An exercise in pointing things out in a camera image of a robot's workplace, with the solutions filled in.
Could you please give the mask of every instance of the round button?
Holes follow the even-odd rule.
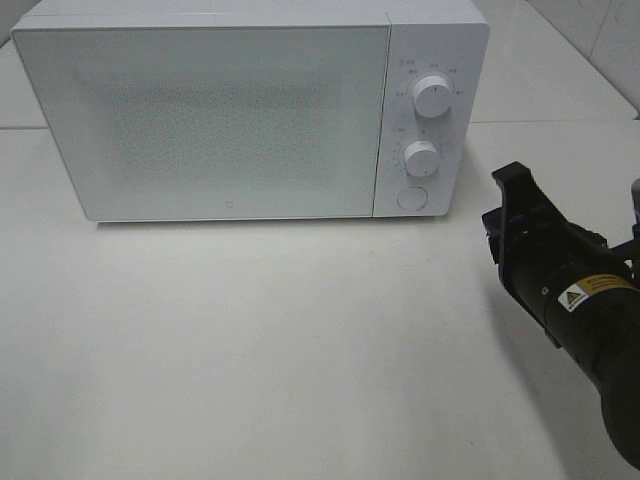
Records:
[[[427,192],[420,187],[405,188],[398,195],[398,206],[405,210],[420,210],[427,204]]]
[[[418,115],[439,117],[451,107],[453,98],[451,82],[439,74],[429,75],[413,86],[413,105]]]
[[[413,142],[404,151],[404,166],[412,177],[427,177],[433,174],[439,163],[440,154],[431,142]]]

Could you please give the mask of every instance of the power knob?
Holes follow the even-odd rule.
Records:
[[[438,169],[439,164],[440,154],[431,142],[413,142],[404,150],[404,166],[412,177],[427,177]]]
[[[448,78],[434,73],[418,80],[411,94],[418,115],[436,118],[451,107],[453,85]]]

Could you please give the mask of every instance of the control panel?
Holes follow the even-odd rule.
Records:
[[[443,215],[462,157],[488,26],[391,20],[373,215]]]

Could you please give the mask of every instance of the white table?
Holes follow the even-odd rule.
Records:
[[[520,160],[628,239],[640,123],[467,146],[446,218],[96,228],[48,132],[0,132],[0,478],[640,478],[480,221]]]
[[[623,119],[635,109],[525,0],[474,0],[491,36],[473,122]],[[0,128],[45,127],[12,43],[0,49]]]

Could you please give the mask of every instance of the wall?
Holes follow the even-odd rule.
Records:
[[[529,0],[640,109],[640,0]]]
[[[0,0],[0,45],[9,40],[9,31],[38,0]]]

